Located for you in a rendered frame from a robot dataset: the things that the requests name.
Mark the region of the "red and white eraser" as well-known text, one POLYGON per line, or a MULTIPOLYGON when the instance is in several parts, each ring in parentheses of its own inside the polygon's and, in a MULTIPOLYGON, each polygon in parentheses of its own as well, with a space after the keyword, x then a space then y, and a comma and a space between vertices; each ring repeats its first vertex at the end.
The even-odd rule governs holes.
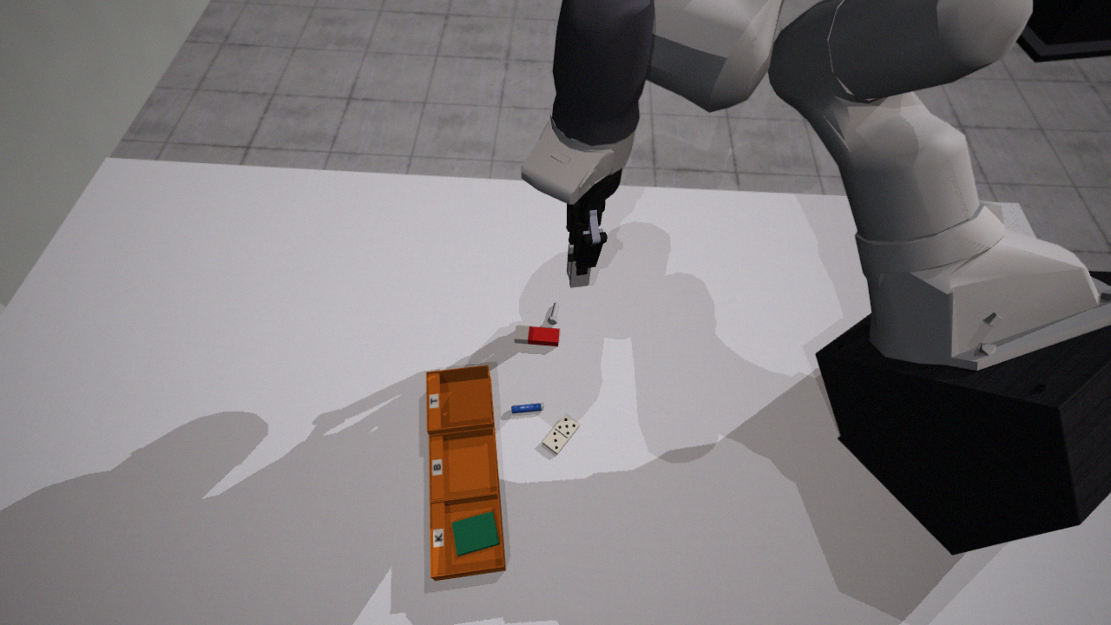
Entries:
POLYGON ((558 345, 559 331, 556 327, 516 326, 516 343, 529 345, 558 345))

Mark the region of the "orange three-compartment bin rack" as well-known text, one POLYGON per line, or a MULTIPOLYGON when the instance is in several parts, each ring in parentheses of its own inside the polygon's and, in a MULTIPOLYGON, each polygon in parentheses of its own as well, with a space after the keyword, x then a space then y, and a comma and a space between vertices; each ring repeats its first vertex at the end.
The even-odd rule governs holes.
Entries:
POLYGON ((496 409, 488 365, 427 372, 427 432, 431 578, 506 572, 496 409), (499 545, 457 556, 452 523, 490 511, 496 514, 499 545))

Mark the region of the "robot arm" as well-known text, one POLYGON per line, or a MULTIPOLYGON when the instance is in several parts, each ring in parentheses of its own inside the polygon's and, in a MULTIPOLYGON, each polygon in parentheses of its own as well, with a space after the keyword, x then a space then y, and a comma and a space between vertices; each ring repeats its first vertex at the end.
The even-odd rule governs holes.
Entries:
POLYGON ((556 101, 523 181, 573 205, 625 167, 645 77, 714 112, 767 72, 844 181, 887 359, 981 371, 1111 325, 1111 288, 1007 230, 977 200, 965 135, 913 92, 1010 53, 1033 0, 823 0, 774 41, 784 2, 562 0, 556 101))

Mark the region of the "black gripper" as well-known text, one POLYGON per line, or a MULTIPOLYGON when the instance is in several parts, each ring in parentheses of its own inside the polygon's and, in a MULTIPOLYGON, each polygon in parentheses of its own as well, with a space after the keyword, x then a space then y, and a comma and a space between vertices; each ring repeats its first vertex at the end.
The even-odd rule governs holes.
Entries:
POLYGON ((598 264, 601 248, 608 238, 605 231, 599 229, 602 211, 605 210, 605 199, 614 194, 620 185, 621 173, 622 168, 612 175, 605 175, 573 205, 567 203, 565 228, 570 231, 567 274, 570 272, 570 288, 588 286, 591 268, 598 264))

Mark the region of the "white domino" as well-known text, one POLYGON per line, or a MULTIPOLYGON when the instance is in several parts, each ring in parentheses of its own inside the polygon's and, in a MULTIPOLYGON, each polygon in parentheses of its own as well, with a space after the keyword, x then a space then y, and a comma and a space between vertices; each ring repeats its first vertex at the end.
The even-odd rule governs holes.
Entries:
POLYGON ((579 427, 580 425, 577 422, 573 422, 573 419, 564 415, 560 422, 556 424, 556 429, 553 429, 543 440, 542 444, 546 444, 546 447, 556 452, 556 455, 558 455, 558 452, 564 447, 570 437, 573 436, 573 432, 578 431, 579 427))

